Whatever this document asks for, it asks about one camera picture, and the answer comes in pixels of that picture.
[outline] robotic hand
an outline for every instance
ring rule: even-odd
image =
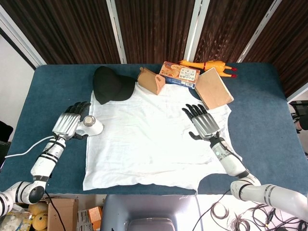
[[[21,181],[4,192],[0,192],[0,217],[11,211],[14,203],[35,204],[44,195],[45,187],[65,148],[65,142],[71,138],[84,139],[100,134],[103,125],[93,116],[86,116],[81,122],[82,113],[90,103],[77,102],[60,115],[43,152],[38,156],[31,169],[33,182]]]
[[[230,176],[238,177],[231,183],[231,193],[243,201],[264,203],[283,210],[299,219],[308,222],[307,198],[295,191],[272,184],[261,185],[243,165],[239,156],[232,151],[223,138],[219,137],[220,129],[213,117],[202,105],[186,105],[182,108],[198,131],[198,135],[189,132],[194,140],[210,142],[210,147]]]

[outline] rubber chicken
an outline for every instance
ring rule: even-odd
[[[180,61],[180,65],[196,67],[196,68],[199,68],[199,69],[203,69],[205,71],[207,71],[207,70],[211,69],[212,67],[214,67],[221,77],[236,78],[236,74],[231,74],[230,75],[230,74],[224,73],[223,71],[225,69],[230,69],[232,71],[237,71],[237,69],[234,68],[234,67],[226,66],[226,64],[223,61],[219,61],[219,60],[217,60],[217,61],[208,61],[208,62],[205,62],[205,63],[192,63],[192,62],[188,62],[186,60],[182,60],[182,61]]]

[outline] spiral notebook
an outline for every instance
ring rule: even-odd
[[[215,68],[211,68],[199,76],[195,90],[208,110],[234,100]]]

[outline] table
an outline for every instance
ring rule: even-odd
[[[137,78],[139,68],[156,73],[161,64],[104,64],[120,75]],[[238,68],[237,78],[223,78],[234,96],[228,126],[235,151],[262,184],[276,184],[303,194],[308,192],[308,162],[297,137],[276,69],[264,63],[228,64]],[[21,153],[50,136],[59,115],[78,101],[90,101],[94,71],[101,64],[44,65],[35,70],[10,154]],[[77,194],[195,194],[194,190],[160,185],[115,186],[82,190],[86,140],[68,141],[46,190]],[[46,142],[29,154],[6,160],[0,173],[0,191],[18,181],[32,182],[30,170]],[[199,194],[222,194],[234,177],[212,174],[199,185]]]

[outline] white towel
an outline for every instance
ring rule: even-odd
[[[104,130],[88,138],[83,190],[137,183],[197,190],[205,176],[226,173],[210,143],[188,134],[197,132],[182,111],[186,103],[201,101],[174,84],[154,95],[136,83],[128,100],[104,105],[92,93],[90,115]],[[229,144],[230,112],[227,105],[209,111]]]

